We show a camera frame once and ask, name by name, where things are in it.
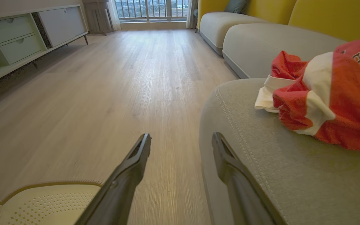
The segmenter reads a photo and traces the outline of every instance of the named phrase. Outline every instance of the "red and white clothing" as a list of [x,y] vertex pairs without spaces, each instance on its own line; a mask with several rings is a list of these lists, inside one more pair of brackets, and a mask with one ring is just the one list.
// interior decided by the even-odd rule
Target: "red and white clothing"
[[309,62],[282,51],[255,108],[279,113],[299,134],[360,150],[360,40]]

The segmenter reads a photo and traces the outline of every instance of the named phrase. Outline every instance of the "throw pillow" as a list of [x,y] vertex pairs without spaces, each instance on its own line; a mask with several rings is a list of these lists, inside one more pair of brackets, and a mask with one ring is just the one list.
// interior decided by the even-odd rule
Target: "throw pillow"
[[227,13],[242,13],[248,1],[249,0],[230,0],[224,11]]

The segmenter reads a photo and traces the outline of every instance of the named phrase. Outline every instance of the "wooden floor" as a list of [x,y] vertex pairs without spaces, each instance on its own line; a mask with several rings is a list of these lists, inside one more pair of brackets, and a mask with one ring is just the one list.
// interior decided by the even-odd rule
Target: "wooden floor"
[[132,225],[210,224],[198,148],[210,92],[235,79],[194,30],[76,40],[0,79],[0,200],[29,184],[105,181],[152,137]]

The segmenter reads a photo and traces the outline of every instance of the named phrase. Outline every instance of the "yellow cushion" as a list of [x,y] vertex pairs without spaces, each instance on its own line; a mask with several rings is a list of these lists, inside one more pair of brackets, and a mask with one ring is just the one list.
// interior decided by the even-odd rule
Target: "yellow cushion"
[[[270,23],[288,24],[296,0],[251,0],[247,6],[247,15],[258,17]],[[199,0],[198,28],[206,13],[223,12],[228,0]]]
[[360,0],[298,0],[289,25],[346,41],[360,39]]
[[247,15],[271,23],[288,24],[296,0],[251,0]]

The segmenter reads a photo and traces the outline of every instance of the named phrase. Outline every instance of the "sheer curtain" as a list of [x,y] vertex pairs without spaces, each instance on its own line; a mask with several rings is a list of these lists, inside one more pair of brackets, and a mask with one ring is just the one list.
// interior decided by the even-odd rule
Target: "sheer curtain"
[[114,30],[121,30],[118,10],[116,9],[115,0],[109,0],[107,3],[110,12],[110,19],[112,20],[112,25]]
[[197,18],[194,16],[194,10],[198,8],[198,0],[188,0],[188,14],[186,28],[194,29]]

